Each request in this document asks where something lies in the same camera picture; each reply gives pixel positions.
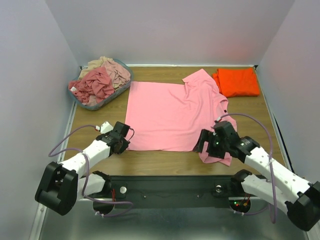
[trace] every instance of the white enclosure wall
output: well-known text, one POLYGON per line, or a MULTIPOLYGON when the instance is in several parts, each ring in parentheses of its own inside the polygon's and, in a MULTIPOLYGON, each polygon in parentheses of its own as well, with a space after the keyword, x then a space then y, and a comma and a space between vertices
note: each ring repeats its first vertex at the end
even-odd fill
POLYGON ((258 64, 294 0, 46 0, 80 65, 258 64))
POLYGON ((78 64, 44 0, 0 7, 0 239, 29 238, 48 152, 63 136, 78 64))
POLYGON ((320 1, 296 0, 257 68, 293 169, 320 170, 320 1))

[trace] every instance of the wooden table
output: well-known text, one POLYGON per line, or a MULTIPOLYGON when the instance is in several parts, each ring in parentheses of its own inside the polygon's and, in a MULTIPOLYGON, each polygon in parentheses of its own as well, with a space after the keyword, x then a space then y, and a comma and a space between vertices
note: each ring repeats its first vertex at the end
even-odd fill
MULTIPOLYGON (((133 67, 134 80, 141 82, 183 84, 182 79, 203 68, 210 75, 217 71, 216 67, 133 67)), ((114 125, 117 121, 125 122, 129 90, 118 96, 97 111, 88 111, 77 107, 72 129, 85 124, 101 125, 108 121, 114 125)), ((232 97, 229 98, 229 113, 246 113, 261 121, 271 132, 274 144, 273 157, 284 165, 275 132, 270 120, 265 100, 259 97, 232 97)), ((251 119, 242 116, 233 116, 237 121, 240 136, 250 136, 266 151, 269 151, 269 142, 264 130, 251 119)), ((72 135, 68 147, 85 149, 98 135, 91 127, 83 128, 72 135)), ((65 160, 76 153, 69 151, 65 160)), ((121 155, 112 155, 108 159, 91 168, 91 171, 102 171, 110 175, 233 175, 241 169, 257 173, 238 159, 233 159, 231 166, 219 162, 204 164, 195 152, 172 151, 125 151, 121 155)))

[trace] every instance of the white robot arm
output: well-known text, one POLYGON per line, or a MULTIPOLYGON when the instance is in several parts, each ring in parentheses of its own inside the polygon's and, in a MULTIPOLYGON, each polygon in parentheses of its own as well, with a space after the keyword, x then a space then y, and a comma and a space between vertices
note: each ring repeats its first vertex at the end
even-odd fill
MULTIPOLYGON (((298 228, 309 231, 320 220, 320 182, 311 182, 289 171, 269 155, 252 138, 240 138, 228 121, 214 125, 214 132, 203 129, 194 152, 202 152, 208 142, 207 152, 211 157, 223 158, 226 153, 258 170, 271 180, 271 166, 275 181, 277 207, 283 211, 298 228)), ((241 170, 231 178, 245 193, 257 196, 274 204, 272 184, 260 179, 247 170, 241 170)))
MULTIPOLYGON (((194 152, 202 152, 204 142, 208 142, 209 156, 223 158, 228 152, 243 163, 258 170, 267 179, 271 179, 269 155, 248 136, 240 138, 230 122, 221 121, 214 127, 214 132, 203 129, 194 147, 194 152)), ((82 153, 58 164, 47 165, 35 200, 60 215, 67 214, 76 200, 83 198, 85 179, 89 165, 108 158, 113 153, 121 154, 129 146, 125 139, 130 127, 117 122, 114 128, 105 122, 98 130, 101 132, 82 153)), ((275 179, 277 207, 300 229, 309 231, 320 220, 320 182, 311 184, 282 166, 275 159, 271 160, 275 179)), ((100 193, 110 182, 109 176, 93 172, 88 177, 84 195, 100 193)), ((241 170, 232 178, 237 188, 255 195, 270 204, 274 203, 273 188, 266 179, 260 179, 247 170, 241 170)))
MULTIPOLYGON (((93 167, 112 154, 123 153, 130 143, 125 139, 129 129, 130 126, 121 122, 117 122, 114 128, 105 122, 97 129, 101 135, 97 136, 83 152, 60 164, 49 163, 36 191, 35 200, 60 215, 67 214, 75 202, 83 198, 85 178, 82 176, 86 173, 86 167, 93 167)), ((108 181, 107 175, 96 172, 90 174, 84 195, 101 192, 106 181, 108 181)))

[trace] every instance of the plastic bin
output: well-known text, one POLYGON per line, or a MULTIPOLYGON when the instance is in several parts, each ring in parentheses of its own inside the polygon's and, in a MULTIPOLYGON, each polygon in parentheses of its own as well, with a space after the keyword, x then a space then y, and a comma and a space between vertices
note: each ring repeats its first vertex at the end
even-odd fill
POLYGON ((84 109, 88 109, 90 111, 96 111, 100 108, 102 108, 104 105, 106 105, 107 103, 111 102, 113 99, 115 99, 116 97, 118 97, 120 94, 122 94, 126 89, 128 89, 131 85, 132 80, 134 79, 134 73, 132 72, 132 70, 125 65, 122 61, 118 60, 118 59, 113 59, 116 63, 122 65, 125 69, 127 69, 131 75, 130 77, 130 81, 128 81, 125 85, 123 85, 122 87, 120 87, 117 91, 115 91, 114 93, 112 93, 110 96, 108 96, 105 100, 99 102, 98 104, 94 105, 94 106, 86 106, 83 105, 77 98, 76 96, 68 89, 68 93, 71 96, 71 98, 76 102, 76 104, 78 104, 80 107, 84 108, 84 109))

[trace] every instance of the orange folded shirt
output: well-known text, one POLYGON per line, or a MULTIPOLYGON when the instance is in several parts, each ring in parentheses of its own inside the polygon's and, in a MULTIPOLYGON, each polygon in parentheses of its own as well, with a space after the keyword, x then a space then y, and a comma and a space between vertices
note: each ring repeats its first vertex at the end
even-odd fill
POLYGON ((212 74, 219 91, 226 97, 259 96, 257 76, 252 67, 246 69, 218 68, 212 74))

